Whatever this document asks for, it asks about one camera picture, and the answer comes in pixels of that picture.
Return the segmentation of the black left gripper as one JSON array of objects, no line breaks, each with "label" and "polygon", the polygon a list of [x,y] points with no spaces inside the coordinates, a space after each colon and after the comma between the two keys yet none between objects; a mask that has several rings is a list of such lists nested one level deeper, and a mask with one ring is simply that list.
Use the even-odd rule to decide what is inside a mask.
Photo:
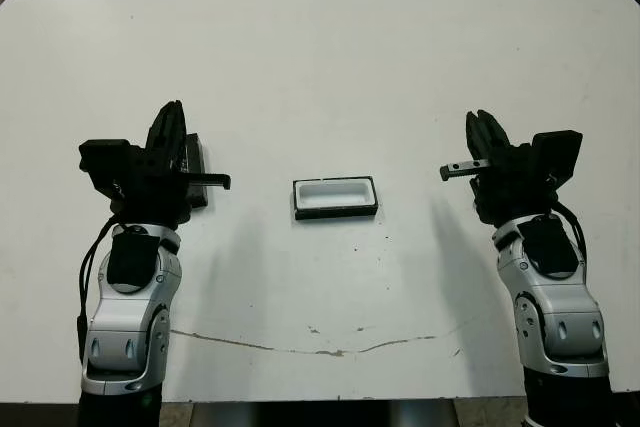
[{"label": "black left gripper", "polygon": [[171,153],[172,107],[170,101],[160,109],[149,128],[145,149],[133,149],[124,172],[112,180],[110,210],[122,223],[175,228],[189,221],[192,210],[207,205],[207,187],[231,188],[230,175],[204,169],[198,144],[186,145],[186,119],[180,100],[174,101]]}]

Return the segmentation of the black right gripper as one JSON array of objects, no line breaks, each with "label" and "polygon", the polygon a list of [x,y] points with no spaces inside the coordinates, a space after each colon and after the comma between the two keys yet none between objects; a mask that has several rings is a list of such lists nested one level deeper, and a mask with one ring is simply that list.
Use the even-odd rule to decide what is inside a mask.
[{"label": "black right gripper", "polygon": [[535,173],[531,144],[509,146],[501,124],[485,110],[466,114],[465,131],[474,160],[445,164],[439,173],[443,181],[471,176],[475,211],[482,223],[502,226],[516,218],[551,210],[556,192],[553,185]]}]

